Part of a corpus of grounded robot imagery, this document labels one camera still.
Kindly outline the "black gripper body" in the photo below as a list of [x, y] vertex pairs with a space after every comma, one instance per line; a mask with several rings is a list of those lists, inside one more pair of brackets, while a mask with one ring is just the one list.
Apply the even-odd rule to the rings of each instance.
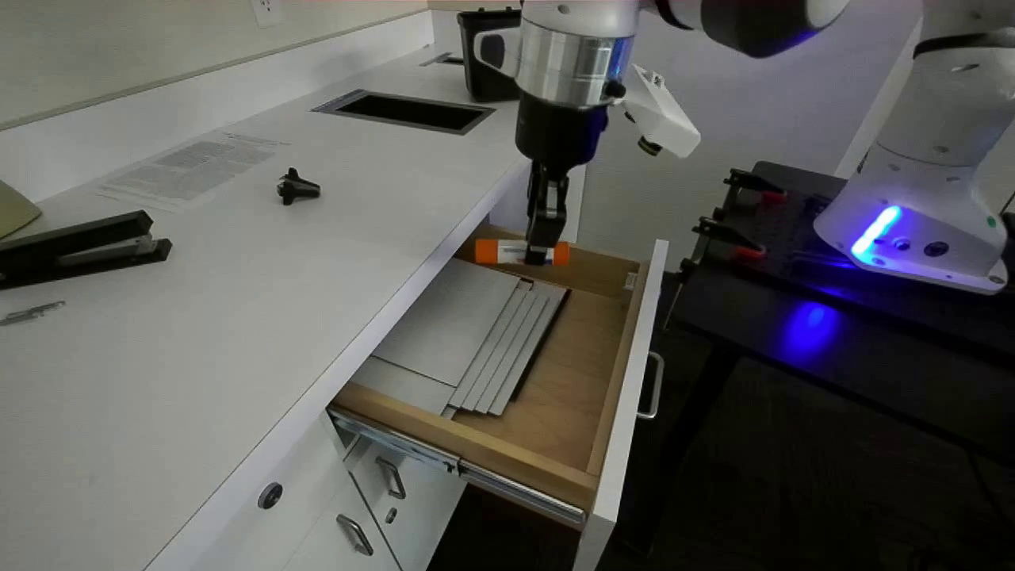
[[597, 154], [610, 128], [601, 108], [561, 108], [534, 96], [516, 108], [516, 149], [528, 160], [528, 211], [546, 206], [552, 187], [569, 183], [569, 171]]

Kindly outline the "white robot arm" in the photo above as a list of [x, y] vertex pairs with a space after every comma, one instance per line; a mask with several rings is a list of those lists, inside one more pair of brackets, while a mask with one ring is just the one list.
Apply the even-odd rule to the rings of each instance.
[[[700, 130], [665, 80], [631, 59], [644, 12], [747, 56], [783, 55], [835, 24], [849, 0], [525, 0], [469, 55], [521, 89], [516, 149], [528, 160], [522, 257], [546, 264], [569, 221], [569, 173], [620, 111], [654, 152], [691, 154]], [[937, 23], [901, 96], [815, 236], [866, 273], [995, 294], [1008, 227], [977, 168], [1015, 122], [1015, 3], [924, 0]]]

